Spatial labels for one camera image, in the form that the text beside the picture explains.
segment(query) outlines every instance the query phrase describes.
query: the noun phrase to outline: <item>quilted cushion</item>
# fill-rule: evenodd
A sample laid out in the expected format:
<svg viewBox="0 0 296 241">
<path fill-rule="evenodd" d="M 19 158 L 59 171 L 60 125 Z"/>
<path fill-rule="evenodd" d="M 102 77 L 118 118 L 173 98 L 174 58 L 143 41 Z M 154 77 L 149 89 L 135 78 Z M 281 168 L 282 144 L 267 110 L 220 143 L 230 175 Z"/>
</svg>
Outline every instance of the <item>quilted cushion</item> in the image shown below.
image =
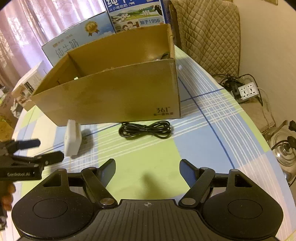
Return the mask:
<svg viewBox="0 0 296 241">
<path fill-rule="evenodd" d="M 178 18 L 182 50 L 209 74 L 238 75 L 239 11 L 222 0 L 171 0 Z"/>
</svg>

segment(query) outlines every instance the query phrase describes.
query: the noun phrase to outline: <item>cardboard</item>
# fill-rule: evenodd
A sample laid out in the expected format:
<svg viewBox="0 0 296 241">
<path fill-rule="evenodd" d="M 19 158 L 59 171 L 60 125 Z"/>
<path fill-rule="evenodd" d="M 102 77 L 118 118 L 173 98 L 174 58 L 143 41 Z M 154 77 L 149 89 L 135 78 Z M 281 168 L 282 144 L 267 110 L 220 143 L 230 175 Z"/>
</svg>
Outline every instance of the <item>cardboard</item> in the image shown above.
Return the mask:
<svg viewBox="0 0 296 241">
<path fill-rule="evenodd" d="M 12 138 L 14 129 L 0 116 L 0 141 L 8 141 Z"/>
<path fill-rule="evenodd" d="M 26 111 L 29 111 L 35 105 L 30 97 L 46 76 L 45 69 L 45 64 L 41 61 L 17 82 L 11 92 L 11 95 Z"/>
<path fill-rule="evenodd" d="M 103 12 L 66 29 L 42 50 L 54 66 L 68 51 L 114 33 L 108 13 Z"/>
<path fill-rule="evenodd" d="M 1 96 L 0 121 L 5 121 L 14 129 L 17 124 L 17 118 L 14 117 L 14 115 L 10 110 L 10 107 L 13 106 L 13 101 L 14 101 L 14 98 L 12 97 L 10 92 Z"/>
<path fill-rule="evenodd" d="M 104 0 L 116 33 L 165 23 L 161 0 Z"/>
<path fill-rule="evenodd" d="M 31 98 L 58 126 L 180 118 L 174 57 L 169 24 L 111 35 L 68 52 Z"/>
</svg>

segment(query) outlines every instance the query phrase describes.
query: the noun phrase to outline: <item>white wall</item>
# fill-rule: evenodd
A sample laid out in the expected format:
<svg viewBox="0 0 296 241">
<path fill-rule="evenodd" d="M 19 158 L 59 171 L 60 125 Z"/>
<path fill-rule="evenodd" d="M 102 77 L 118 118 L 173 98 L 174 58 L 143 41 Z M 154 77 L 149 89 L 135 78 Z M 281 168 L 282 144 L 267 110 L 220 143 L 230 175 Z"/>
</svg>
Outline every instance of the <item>white wall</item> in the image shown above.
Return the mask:
<svg viewBox="0 0 296 241">
<path fill-rule="evenodd" d="M 233 2 L 241 20 L 240 74 L 252 74 L 267 92 L 277 125 L 296 121 L 296 11 L 284 0 Z"/>
</svg>

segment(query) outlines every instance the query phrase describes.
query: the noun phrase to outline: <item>gold medal emblem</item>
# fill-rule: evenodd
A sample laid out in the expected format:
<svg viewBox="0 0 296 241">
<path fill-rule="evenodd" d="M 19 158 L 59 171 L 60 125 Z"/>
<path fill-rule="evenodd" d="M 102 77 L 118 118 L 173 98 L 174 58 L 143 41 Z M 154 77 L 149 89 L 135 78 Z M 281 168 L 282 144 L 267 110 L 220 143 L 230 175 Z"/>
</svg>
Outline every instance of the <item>gold medal emblem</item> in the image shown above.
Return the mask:
<svg viewBox="0 0 296 241">
<path fill-rule="evenodd" d="M 100 31 L 98 30 L 98 24 L 94 21 L 87 22 L 84 28 L 89 33 L 89 36 L 92 36 L 94 32 L 98 33 Z"/>
</svg>

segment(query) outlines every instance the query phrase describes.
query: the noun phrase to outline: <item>cow illustration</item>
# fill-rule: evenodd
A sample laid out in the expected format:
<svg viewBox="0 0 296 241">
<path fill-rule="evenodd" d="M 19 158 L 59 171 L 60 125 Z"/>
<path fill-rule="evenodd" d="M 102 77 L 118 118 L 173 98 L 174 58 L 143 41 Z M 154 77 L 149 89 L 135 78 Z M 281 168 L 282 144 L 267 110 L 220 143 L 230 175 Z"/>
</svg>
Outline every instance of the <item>cow illustration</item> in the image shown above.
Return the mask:
<svg viewBox="0 0 296 241">
<path fill-rule="evenodd" d="M 163 15 L 163 13 L 161 12 L 161 7 L 160 5 L 155 5 L 154 10 L 158 12 L 159 15 Z"/>
</svg>

